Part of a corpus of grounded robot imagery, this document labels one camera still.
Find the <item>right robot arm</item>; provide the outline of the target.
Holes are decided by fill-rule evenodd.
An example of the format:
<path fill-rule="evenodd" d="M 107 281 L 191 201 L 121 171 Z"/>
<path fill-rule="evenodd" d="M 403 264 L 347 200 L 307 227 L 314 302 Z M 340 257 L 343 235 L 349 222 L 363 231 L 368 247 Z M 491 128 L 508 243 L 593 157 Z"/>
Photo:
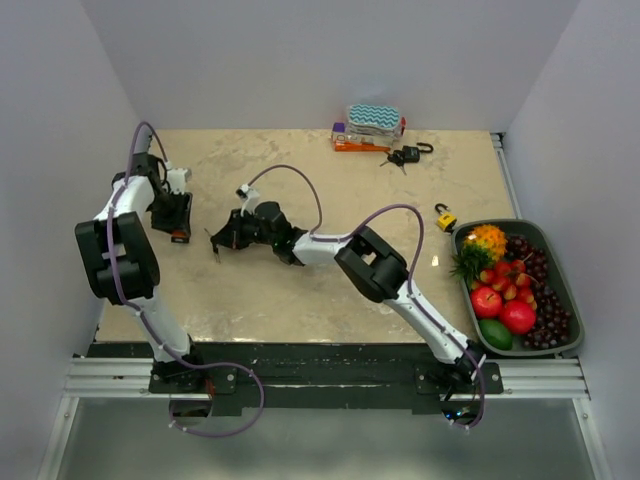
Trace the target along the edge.
<path fill-rule="evenodd" d="M 423 295 L 414 280 L 417 261 L 407 261 L 366 223 L 350 234 L 315 236 L 291 224 L 280 205 L 268 201 L 251 212 L 232 210 L 209 241 L 215 254 L 221 247 L 239 251 L 259 244 L 269 246 L 287 265 L 338 266 L 364 298 L 388 306 L 425 340 L 452 390 L 466 393 L 474 386 L 485 387 L 482 348 Z"/>

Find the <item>orange padlock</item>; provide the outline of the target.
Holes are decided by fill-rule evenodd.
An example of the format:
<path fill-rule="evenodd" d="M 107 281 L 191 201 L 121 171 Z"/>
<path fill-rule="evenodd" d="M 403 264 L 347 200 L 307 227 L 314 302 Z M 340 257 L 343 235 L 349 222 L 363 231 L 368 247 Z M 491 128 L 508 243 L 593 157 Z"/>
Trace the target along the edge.
<path fill-rule="evenodd" d="M 175 230 L 170 235 L 172 243 L 176 244 L 189 244 L 191 240 L 191 233 L 185 230 Z"/>

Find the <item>yellow padlock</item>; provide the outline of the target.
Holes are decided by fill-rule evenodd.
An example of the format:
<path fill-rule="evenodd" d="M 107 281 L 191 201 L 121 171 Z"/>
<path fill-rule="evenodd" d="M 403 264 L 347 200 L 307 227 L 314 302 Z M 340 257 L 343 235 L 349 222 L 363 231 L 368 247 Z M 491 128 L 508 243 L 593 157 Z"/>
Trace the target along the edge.
<path fill-rule="evenodd" d="M 445 233 L 451 234 L 457 224 L 457 217 L 451 213 L 450 208 L 444 203 L 435 204 L 434 210 L 438 215 L 436 220 L 438 228 Z"/>

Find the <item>orange padlock keys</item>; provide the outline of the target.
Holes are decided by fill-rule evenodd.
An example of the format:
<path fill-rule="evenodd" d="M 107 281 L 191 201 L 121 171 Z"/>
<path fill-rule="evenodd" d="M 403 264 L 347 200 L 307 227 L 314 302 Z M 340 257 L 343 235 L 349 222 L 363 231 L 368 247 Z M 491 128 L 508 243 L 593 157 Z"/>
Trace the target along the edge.
<path fill-rule="evenodd" d="M 213 235 L 207 228 L 205 228 L 204 231 L 207 234 L 209 243 L 211 245 L 215 262 L 217 264 L 220 264 L 221 263 L 221 258 L 220 258 L 220 251 L 219 251 L 219 247 L 218 247 L 216 236 Z"/>

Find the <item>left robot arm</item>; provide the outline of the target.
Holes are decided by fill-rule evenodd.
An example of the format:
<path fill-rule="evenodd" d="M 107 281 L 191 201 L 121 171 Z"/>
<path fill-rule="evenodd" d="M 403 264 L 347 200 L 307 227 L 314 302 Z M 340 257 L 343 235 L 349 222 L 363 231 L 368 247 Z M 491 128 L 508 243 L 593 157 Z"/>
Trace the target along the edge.
<path fill-rule="evenodd" d="M 191 172 L 174 167 L 166 153 L 151 154 L 151 145 L 160 142 L 150 123 L 138 124 L 126 168 L 113 177 L 106 205 L 74 233 L 94 295 L 124 308 L 144 332 L 153 353 L 152 379 L 192 393 L 205 385 L 207 368 L 161 297 L 160 266 L 143 225 L 149 215 L 152 229 L 171 242 L 191 240 Z"/>

